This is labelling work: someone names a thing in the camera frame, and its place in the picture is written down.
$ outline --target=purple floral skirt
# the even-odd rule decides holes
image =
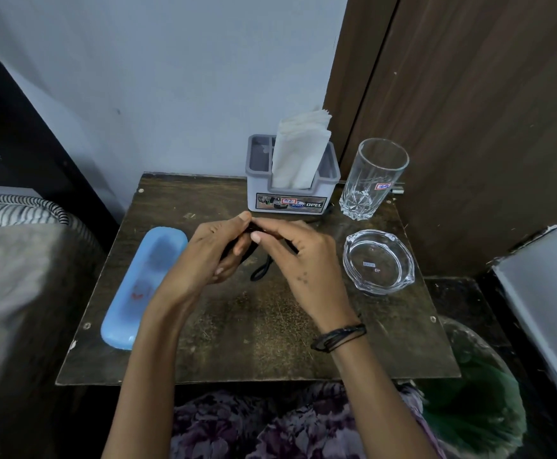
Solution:
[[[417,389],[398,387],[402,400],[445,459],[423,419]],[[173,459],[295,458],[363,459],[363,444],[355,426],[344,386],[315,383],[294,397],[298,409],[277,417],[271,400],[209,393],[175,408],[170,445]]]

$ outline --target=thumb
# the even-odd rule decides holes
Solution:
[[[278,264],[278,267],[284,274],[293,265],[296,257],[287,251],[287,248],[275,239],[272,235],[265,232],[252,232],[251,240],[261,245],[266,252],[272,256],[272,259]]]
[[[251,222],[251,213],[249,211],[242,211],[236,217],[232,217],[227,221],[221,222],[221,228],[218,233],[224,242],[235,239],[238,235],[243,233],[244,229]]]

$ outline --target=drinking glass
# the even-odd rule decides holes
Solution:
[[[385,138],[368,138],[359,143],[340,197],[342,213],[354,220],[372,217],[409,161],[401,146]]]

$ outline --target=clear glass ashtray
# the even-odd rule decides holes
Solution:
[[[344,270],[366,293],[385,295],[414,282],[414,259],[399,239],[380,230],[361,230],[346,237]]]

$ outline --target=dark wooden tabletop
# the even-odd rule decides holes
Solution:
[[[363,229],[394,233],[411,249],[395,201],[383,202],[372,219],[356,222],[340,212],[341,193],[337,186],[332,197],[335,208],[312,224],[335,238],[340,256],[346,236]],[[143,175],[56,383],[112,385],[122,381],[130,352],[104,343],[100,326],[147,231],[174,227],[191,238],[199,223],[230,218],[245,209],[243,178]],[[332,358],[310,349],[317,331],[276,264],[260,281],[249,280],[265,260],[266,254],[258,248],[229,280],[206,287],[181,333],[177,383],[338,377]],[[390,377],[460,375],[418,266],[412,285],[385,296],[365,295],[344,272],[343,280]]]

